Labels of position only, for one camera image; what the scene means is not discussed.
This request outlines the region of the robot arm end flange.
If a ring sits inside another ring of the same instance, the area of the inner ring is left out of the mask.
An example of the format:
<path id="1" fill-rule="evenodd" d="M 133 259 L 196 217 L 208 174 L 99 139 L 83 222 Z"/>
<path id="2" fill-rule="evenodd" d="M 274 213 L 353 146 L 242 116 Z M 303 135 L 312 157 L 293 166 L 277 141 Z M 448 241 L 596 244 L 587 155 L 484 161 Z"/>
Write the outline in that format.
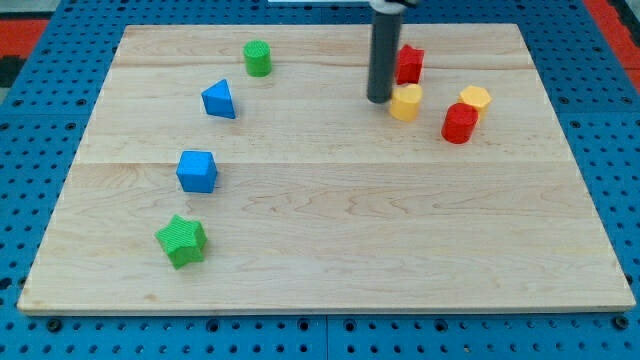
<path id="1" fill-rule="evenodd" d="M 416 8 L 420 0 L 369 0 L 371 8 L 382 14 L 397 15 L 408 8 Z"/>

